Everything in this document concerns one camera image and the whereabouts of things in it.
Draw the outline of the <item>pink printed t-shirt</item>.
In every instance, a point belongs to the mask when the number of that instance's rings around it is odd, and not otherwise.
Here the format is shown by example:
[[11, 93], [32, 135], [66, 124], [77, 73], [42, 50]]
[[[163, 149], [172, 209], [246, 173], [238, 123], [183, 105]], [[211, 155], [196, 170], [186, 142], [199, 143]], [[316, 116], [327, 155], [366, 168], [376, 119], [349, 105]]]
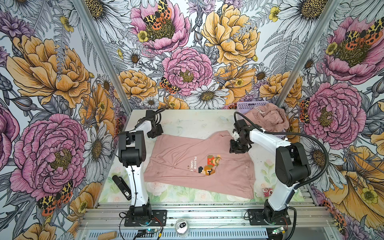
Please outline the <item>pink printed t-shirt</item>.
[[254, 163], [248, 153], [230, 153], [232, 138], [227, 131], [213, 133], [205, 140], [161, 135], [155, 142], [144, 179], [253, 199]]

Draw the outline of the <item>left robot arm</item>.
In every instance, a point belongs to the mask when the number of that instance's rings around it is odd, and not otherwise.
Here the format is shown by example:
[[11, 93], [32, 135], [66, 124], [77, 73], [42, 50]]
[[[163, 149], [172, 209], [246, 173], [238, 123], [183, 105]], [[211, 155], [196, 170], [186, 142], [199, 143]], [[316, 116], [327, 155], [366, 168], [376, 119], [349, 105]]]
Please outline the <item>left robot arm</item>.
[[127, 219], [141, 225], [148, 225], [153, 217], [149, 196], [145, 190], [143, 163], [147, 158], [145, 137], [154, 139], [163, 133], [161, 126], [165, 109], [147, 110], [132, 130], [118, 134], [118, 159], [125, 167], [129, 183], [122, 177], [113, 180], [124, 197], [131, 202]]

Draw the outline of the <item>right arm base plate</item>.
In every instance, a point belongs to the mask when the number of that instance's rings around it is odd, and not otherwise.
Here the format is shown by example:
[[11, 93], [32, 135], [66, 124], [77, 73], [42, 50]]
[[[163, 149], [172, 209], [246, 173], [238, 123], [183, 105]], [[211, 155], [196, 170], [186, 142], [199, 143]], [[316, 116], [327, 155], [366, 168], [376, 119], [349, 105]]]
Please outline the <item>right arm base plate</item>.
[[247, 210], [246, 217], [248, 218], [251, 226], [262, 225], [291, 225], [291, 219], [287, 210], [273, 211], [269, 208], [266, 209], [249, 209]]

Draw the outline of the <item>lavender plastic laundry basket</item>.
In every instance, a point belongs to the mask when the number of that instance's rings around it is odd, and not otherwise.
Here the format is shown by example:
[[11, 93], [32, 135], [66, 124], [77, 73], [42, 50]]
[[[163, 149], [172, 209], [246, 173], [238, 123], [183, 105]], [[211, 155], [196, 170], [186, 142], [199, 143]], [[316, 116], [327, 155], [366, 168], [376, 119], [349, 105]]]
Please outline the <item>lavender plastic laundry basket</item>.
[[268, 101], [238, 102], [237, 112], [245, 115], [248, 111], [252, 110], [254, 107], [264, 106], [268, 103], [269, 103]]

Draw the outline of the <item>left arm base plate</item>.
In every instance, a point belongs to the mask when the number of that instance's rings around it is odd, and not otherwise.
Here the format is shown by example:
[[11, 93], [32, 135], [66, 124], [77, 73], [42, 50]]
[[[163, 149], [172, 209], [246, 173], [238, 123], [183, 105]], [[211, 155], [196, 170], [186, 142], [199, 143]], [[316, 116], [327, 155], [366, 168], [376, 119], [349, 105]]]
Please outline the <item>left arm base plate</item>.
[[124, 217], [125, 227], [165, 227], [167, 222], [167, 210], [152, 210], [152, 218], [133, 217], [130, 211]]

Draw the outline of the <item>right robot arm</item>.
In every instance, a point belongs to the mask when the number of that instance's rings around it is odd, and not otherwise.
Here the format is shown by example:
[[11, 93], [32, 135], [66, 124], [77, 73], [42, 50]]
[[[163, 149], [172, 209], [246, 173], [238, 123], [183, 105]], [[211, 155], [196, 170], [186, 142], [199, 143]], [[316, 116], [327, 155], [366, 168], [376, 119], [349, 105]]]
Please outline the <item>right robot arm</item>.
[[234, 123], [234, 139], [230, 141], [230, 153], [245, 154], [252, 144], [258, 144], [275, 156], [277, 183], [272, 195], [264, 204], [262, 213], [255, 215], [256, 221], [275, 224], [288, 217], [289, 203], [300, 183], [311, 175], [304, 147], [291, 143], [281, 136], [285, 133], [268, 132], [244, 119]]

